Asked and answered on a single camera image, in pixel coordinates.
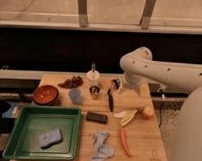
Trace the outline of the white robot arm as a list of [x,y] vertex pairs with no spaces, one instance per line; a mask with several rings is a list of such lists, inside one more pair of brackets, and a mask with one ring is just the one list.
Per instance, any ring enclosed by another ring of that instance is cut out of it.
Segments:
[[137,84],[144,76],[189,93],[178,115],[168,161],[202,161],[202,64],[153,61],[144,46],[123,55],[119,64],[128,84]]

